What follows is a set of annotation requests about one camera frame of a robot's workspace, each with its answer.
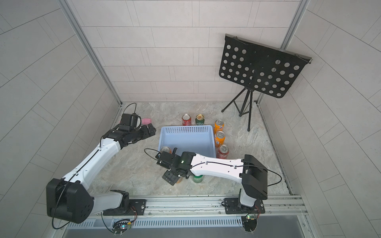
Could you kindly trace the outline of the orange fanta can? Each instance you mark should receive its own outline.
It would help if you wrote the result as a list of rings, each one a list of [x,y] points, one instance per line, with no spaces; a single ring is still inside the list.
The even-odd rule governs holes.
[[[172,150],[170,147],[168,146],[163,146],[161,149],[160,149],[160,152],[163,153],[163,152],[167,152],[167,153],[172,153]]]
[[[225,133],[223,131],[217,131],[214,135],[214,141],[215,141],[215,147],[218,148],[222,144],[224,144],[225,141]]]
[[[216,134],[218,131],[223,131],[224,129],[224,122],[222,120],[216,120],[213,126],[214,134]]]

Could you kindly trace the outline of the green sprite can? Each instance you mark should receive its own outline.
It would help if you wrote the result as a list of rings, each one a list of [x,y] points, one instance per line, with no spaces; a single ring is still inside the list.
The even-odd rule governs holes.
[[[195,183],[201,183],[203,181],[203,175],[201,175],[201,176],[193,176],[192,180]]]

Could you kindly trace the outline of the red cola can back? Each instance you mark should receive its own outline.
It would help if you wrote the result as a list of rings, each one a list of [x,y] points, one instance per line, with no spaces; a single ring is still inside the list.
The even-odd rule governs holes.
[[[182,126],[191,126],[191,116],[189,114],[182,116]]]

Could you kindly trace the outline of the red cola can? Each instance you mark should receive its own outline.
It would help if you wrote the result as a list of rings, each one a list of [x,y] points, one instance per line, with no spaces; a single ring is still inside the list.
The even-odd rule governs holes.
[[[218,147],[216,156],[218,159],[227,159],[229,154],[229,148],[227,145],[222,144]]]
[[[182,116],[182,126],[191,126],[191,116],[189,114]]]

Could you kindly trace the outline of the dark green gold-top can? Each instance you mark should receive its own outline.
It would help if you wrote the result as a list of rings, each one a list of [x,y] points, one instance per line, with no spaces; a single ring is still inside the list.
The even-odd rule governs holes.
[[[204,115],[202,114],[199,114],[195,117],[195,124],[197,126],[202,126],[204,125],[204,122],[205,122],[205,118],[204,118]]]

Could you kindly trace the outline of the red cola can front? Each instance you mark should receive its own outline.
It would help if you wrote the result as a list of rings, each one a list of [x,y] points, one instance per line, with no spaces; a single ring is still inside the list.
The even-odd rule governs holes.
[[[229,154],[229,148],[227,145],[222,144],[218,147],[216,156],[218,159],[227,159]]]

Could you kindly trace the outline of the orange fanta can back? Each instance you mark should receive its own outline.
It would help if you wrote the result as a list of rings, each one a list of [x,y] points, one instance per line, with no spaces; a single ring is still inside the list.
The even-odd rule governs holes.
[[[213,126],[214,134],[216,134],[218,131],[223,131],[224,129],[224,122],[222,120],[216,120]]]

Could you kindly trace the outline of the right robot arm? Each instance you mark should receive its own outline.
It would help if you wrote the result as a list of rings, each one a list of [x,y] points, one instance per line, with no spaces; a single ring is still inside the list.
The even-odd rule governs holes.
[[[193,152],[181,156],[168,152],[158,153],[157,164],[166,168],[163,179],[174,185],[180,177],[214,176],[241,183],[240,204],[249,208],[255,202],[268,198],[268,169],[254,156],[246,154],[243,159],[217,159]]]

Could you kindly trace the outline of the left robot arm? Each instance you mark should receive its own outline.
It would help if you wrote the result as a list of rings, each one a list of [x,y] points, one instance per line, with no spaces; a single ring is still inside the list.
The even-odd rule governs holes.
[[[129,193],[112,190],[96,196],[89,186],[109,160],[129,144],[135,144],[156,134],[152,125],[139,128],[117,125],[105,133],[99,145],[63,178],[52,179],[46,186],[47,215],[72,223],[82,223],[89,215],[107,211],[124,215],[130,211]]]

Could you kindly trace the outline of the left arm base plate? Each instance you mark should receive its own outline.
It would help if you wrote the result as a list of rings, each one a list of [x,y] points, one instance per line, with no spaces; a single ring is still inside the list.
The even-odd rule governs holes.
[[[132,199],[122,201],[122,204],[115,209],[107,209],[103,211],[105,216],[141,216],[144,214],[146,207],[146,199]]]

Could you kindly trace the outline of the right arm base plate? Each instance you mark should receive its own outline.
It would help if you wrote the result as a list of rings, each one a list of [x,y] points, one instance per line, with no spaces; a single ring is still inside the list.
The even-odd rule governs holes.
[[[231,214],[264,214],[266,212],[263,201],[257,199],[253,207],[247,207],[239,202],[238,197],[224,198],[221,205],[225,208],[225,213]]]

